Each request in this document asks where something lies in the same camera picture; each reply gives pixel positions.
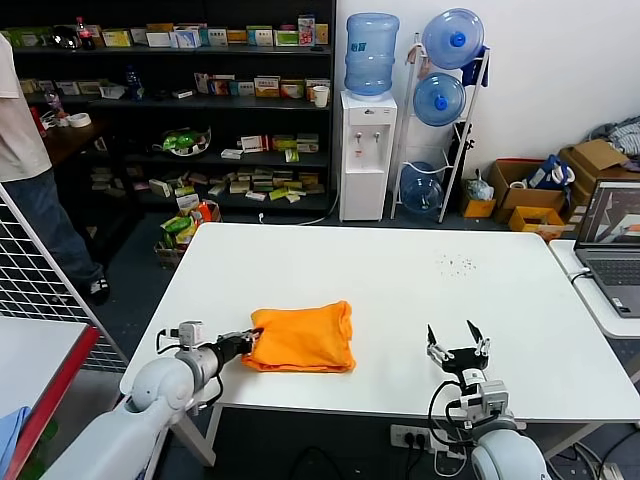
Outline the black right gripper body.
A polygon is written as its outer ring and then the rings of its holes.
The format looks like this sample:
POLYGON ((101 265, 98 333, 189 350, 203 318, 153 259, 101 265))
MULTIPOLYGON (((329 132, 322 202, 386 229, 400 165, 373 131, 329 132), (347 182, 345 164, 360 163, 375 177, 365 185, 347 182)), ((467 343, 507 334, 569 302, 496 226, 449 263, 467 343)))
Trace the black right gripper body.
POLYGON ((487 356, 473 347, 453 349, 447 352, 442 361, 442 370, 453 374, 461 387, 471 387, 486 381, 484 370, 487 356))

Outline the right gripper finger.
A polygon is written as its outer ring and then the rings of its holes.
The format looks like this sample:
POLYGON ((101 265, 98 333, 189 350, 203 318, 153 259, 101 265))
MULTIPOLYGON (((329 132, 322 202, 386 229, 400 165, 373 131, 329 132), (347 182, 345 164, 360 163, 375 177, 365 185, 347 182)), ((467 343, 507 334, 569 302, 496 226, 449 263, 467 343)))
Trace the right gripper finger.
POLYGON ((482 334, 480 329, 471 321, 467 321, 468 328, 476 342, 475 355, 487 357, 490 349, 490 338, 482 334))
POLYGON ((436 363, 439 367, 442 367, 446 362, 453 359, 453 355, 438 343, 431 325, 428 324, 427 327, 428 332, 426 353, 434 363, 436 363))

